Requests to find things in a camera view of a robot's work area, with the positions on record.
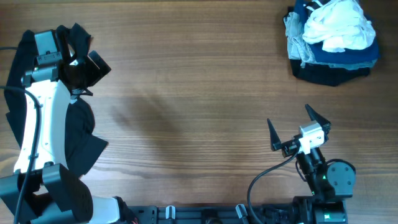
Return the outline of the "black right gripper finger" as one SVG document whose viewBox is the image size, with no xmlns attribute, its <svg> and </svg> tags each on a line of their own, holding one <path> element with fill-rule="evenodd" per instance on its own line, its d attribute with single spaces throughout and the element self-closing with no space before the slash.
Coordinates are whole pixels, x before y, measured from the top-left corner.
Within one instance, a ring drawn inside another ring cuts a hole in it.
<svg viewBox="0 0 398 224">
<path fill-rule="evenodd" d="M 312 121 L 316 121 L 322 129 L 331 129 L 331 123 L 325 117 L 317 113 L 309 104 L 305 104 L 305 109 Z"/>
<path fill-rule="evenodd" d="M 269 118 L 267 118 L 267 124 L 268 124 L 269 134 L 270 134 L 271 150 L 277 151 L 277 150 L 281 149 L 282 143 L 281 143 L 279 136 Z"/>
</svg>

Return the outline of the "black t-shirt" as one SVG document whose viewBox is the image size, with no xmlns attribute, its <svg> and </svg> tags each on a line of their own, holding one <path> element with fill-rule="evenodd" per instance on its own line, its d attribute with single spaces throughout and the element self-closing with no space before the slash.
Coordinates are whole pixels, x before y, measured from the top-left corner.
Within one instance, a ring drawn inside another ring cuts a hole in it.
<svg viewBox="0 0 398 224">
<path fill-rule="evenodd" d="M 27 30 L 12 61 L 7 86 L 21 87 L 23 73 L 32 67 L 38 54 L 34 33 Z M 26 117 L 25 96 L 14 91 L 5 91 L 9 109 L 5 114 L 18 145 L 22 145 Z M 99 158 L 108 142 L 93 135 L 95 117 L 90 105 L 83 99 L 68 105 L 65 125 L 65 157 L 69 170 L 80 177 L 87 174 Z"/>
</svg>

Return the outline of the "white printed t-shirt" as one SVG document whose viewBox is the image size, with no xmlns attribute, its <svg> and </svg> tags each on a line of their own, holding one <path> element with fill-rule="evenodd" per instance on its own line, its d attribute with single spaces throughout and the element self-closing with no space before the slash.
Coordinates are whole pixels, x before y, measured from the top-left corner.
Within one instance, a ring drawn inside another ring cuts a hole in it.
<svg viewBox="0 0 398 224">
<path fill-rule="evenodd" d="M 302 38 L 308 44 L 322 44 L 322 50 L 340 53 L 364 50 L 376 32 L 355 0 L 310 1 L 304 4 L 308 19 Z"/>
</svg>

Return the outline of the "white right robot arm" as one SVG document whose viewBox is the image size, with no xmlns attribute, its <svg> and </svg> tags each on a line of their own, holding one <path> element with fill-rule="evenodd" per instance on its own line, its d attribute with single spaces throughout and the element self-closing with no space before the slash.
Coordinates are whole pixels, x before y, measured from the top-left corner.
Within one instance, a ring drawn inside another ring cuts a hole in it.
<svg viewBox="0 0 398 224">
<path fill-rule="evenodd" d="M 311 122 L 299 127 L 298 135 L 282 144 L 282 155 L 295 156 L 311 196 L 296 196 L 289 208 L 291 223 L 347 223 L 345 200 L 353 196 L 356 169 L 342 159 L 327 161 L 320 146 L 327 142 L 331 123 L 310 105 Z"/>
</svg>

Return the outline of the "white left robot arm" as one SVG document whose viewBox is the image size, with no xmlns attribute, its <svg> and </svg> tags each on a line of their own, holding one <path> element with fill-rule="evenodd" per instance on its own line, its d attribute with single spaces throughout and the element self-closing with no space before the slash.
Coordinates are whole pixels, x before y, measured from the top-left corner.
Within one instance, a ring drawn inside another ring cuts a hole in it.
<svg viewBox="0 0 398 224">
<path fill-rule="evenodd" d="M 61 53 L 46 52 L 24 77 L 22 87 L 3 86 L 4 91 L 26 97 L 26 117 L 21 154 L 16 164 L 16 193 L 7 206 L 14 223 L 29 223 L 39 217 L 39 204 L 29 205 L 28 196 L 40 185 L 45 166 L 67 170 L 65 158 L 65 119 L 70 92 L 59 75 L 68 64 Z"/>
</svg>

